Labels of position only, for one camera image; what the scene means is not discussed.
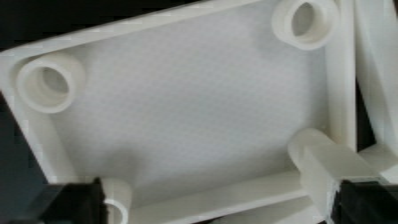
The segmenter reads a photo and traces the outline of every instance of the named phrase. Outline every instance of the black plastic part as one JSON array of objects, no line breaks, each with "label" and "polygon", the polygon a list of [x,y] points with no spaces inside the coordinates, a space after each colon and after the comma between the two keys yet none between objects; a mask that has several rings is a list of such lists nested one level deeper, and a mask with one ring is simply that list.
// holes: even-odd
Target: black plastic part
[{"label": "black plastic part", "polygon": [[398,223],[398,187],[378,182],[343,181],[334,199],[332,220],[336,224]]},{"label": "black plastic part", "polygon": [[48,186],[21,218],[9,224],[106,224],[105,194],[92,184]]}]

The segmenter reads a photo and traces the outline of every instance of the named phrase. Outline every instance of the plastic part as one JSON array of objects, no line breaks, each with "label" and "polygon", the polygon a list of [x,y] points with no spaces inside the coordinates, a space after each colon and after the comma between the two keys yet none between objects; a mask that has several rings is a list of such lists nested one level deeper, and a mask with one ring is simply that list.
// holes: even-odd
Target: plastic part
[{"label": "plastic part", "polygon": [[371,128],[377,143],[398,156],[398,20],[394,1],[355,0],[355,17],[357,81]]},{"label": "plastic part", "polygon": [[[302,35],[293,31],[295,13],[304,4],[313,6],[314,20]],[[272,17],[272,28],[277,38],[302,50],[323,47],[336,34],[339,10],[332,0],[282,0]]]},{"label": "plastic part", "polygon": [[316,224],[321,215],[307,197],[226,216],[211,224]]},{"label": "plastic part", "polygon": [[114,178],[103,178],[105,204],[108,206],[108,224],[128,224],[131,206],[131,187]]},{"label": "plastic part", "polygon": [[289,201],[305,196],[298,178],[298,172],[291,171],[137,208],[131,210],[131,223],[197,223]]},{"label": "plastic part", "polygon": [[339,26],[325,46],[329,89],[329,137],[357,149],[355,119],[355,27],[353,0],[336,0]]},{"label": "plastic part", "polygon": [[302,174],[300,183],[327,219],[341,181],[384,179],[352,149],[332,143],[314,129],[297,133],[289,142],[289,156]]},{"label": "plastic part", "polygon": [[39,112],[58,113],[64,111],[83,85],[83,67],[67,54],[51,53],[23,66],[16,88],[25,103]]}]

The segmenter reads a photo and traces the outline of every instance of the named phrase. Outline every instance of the white plastic mounting tab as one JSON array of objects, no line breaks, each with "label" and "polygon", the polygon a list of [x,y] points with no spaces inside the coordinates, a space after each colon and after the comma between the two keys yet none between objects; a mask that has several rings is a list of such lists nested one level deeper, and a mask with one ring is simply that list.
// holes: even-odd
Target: white plastic mounting tab
[{"label": "white plastic mounting tab", "polygon": [[[304,4],[313,7],[313,23],[302,35],[293,31],[295,14]],[[330,41],[339,25],[339,10],[332,0],[282,0],[272,16],[273,33],[281,41],[302,50],[314,50]]]},{"label": "white plastic mounting tab", "polygon": [[131,206],[131,186],[114,178],[101,178],[105,204],[108,207],[108,224],[128,224]]},{"label": "white plastic mounting tab", "polygon": [[289,157],[302,174],[302,187],[327,219],[341,181],[385,181],[352,149],[337,145],[314,129],[295,135]]},{"label": "white plastic mounting tab", "polygon": [[83,85],[83,67],[67,54],[46,54],[23,66],[16,78],[16,89],[25,103],[39,112],[64,111]]}]

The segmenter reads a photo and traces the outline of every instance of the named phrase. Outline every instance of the circular hole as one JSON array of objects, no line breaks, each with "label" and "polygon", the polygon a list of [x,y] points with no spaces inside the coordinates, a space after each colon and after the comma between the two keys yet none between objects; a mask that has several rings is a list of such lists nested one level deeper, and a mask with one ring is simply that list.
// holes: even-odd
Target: circular hole
[{"label": "circular hole", "polygon": [[304,3],[300,8],[297,9],[295,16],[293,16],[293,33],[295,36],[302,36],[313,26],[314,22],[314,8],[309,3]]},{"label": "circular hole", "polygon": [[67,84],[53,69],[37,68],[23,82],[25,95],[39,107],[58,106],[67,98]]},{"label": "circular hole", "polygon": [[67,83],[64,76],[51,68],[42,69],[42,83],[46,87],[58,93],[67,93]]}]

